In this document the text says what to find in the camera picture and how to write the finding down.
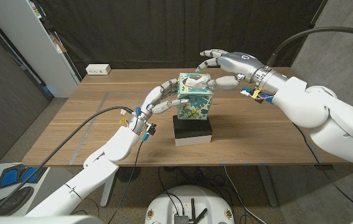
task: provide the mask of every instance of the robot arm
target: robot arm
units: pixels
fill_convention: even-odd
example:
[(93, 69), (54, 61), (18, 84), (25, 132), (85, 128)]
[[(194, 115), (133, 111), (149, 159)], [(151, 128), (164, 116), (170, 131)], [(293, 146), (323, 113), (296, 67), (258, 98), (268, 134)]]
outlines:
[(104, 146), (86, 159), (83, 164), (84, 169), (80, 173), (49, 195), (26, 216), (69, 215), (88, 194), (115, 175), (119, 167), (114, 162), (121, 161), (129, 155), (131, 148), (136, 145), (143, 131), (146, 132), (143, 141), (155, 133), (156, 125), (148, 123), (148, 119), (153, 113), (162, 113), (178, 103), (186, 103), (181, 100), (160, 103), (162, 99), (174, 95), (176, 92), (176, 79), (169, 80), (154, 88), (147, 95), (141, 107), (136, 108), (132, 114), (129, 126), (121, 126)]
[(306, 82), (296, 77), (287, 78), (265, 67), (255, 57), (224, 50), (206, 50), (208, 59), (197, 72), (208, 66), (220, 68), (237, 75), (210, 80), (208, 86), (238, 87), (241, 80), (255, 83), (254, 91), (272, 97), (287, 117), (298, 126), (311, 129), (311, 138), (321, 149), (353, 162), (353, 106), (338, 100), (335, 93), (323, 86), (306, 88)]

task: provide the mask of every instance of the floral tissue box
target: floral tissue box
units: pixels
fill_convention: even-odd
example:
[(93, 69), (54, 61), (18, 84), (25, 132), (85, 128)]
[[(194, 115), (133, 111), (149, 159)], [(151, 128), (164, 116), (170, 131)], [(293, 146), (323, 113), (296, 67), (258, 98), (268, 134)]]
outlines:
[(198, 80), (208, 74), (180, 73), (177, 80), (177, 99), (190, 99), (189, 103), (177, 106), (177, 118), (202, 119), (208, 118), (214, 89), (212, 87), (192, 88), (185, 85), (187, 78)]

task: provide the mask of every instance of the dark backdrop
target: dark backdrop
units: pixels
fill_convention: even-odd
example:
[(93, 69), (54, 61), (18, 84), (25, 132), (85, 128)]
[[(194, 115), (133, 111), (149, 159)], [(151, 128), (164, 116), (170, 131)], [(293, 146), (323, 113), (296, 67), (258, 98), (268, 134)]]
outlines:
[[(40, 0), (82, 76), (89, 63), (112, 68), (196, 67), (207, 49), (254, 55), (263, 63), (306, 30), (322, 0)], [(300, 41), (275, 65), (290, 66)]]

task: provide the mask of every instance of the white wall outlet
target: white wall outlet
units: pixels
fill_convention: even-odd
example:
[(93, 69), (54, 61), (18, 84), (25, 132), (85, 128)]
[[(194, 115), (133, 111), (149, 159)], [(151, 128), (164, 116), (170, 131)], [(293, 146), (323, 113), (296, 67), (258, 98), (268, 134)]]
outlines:
[(108, 75), (111, 68), (109, 64), (89, 64), (85, 70), (89, 75)]

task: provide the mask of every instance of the table leg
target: table leg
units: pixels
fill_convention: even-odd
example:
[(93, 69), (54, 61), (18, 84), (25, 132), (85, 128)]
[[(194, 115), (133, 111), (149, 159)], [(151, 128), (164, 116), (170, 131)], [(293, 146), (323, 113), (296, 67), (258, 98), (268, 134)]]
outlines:
[(102, 208), (106, 207), (108, 205), (108, 202), (110, 201), (111, 191), (113, 190), (114, 177), (115, 174), (109, 176), (106, 183), (104, 184), (104, 189), (100, 200), (100, 206)]
[(258, 170), (261, 176), (263, 187), (265, 188), (266, 195), (268, 196), (269, 205), (272, 207), (277, 207), (278, 202), (275, 194), (275, 189), (271, 183), (268, 167), (258, 166)]

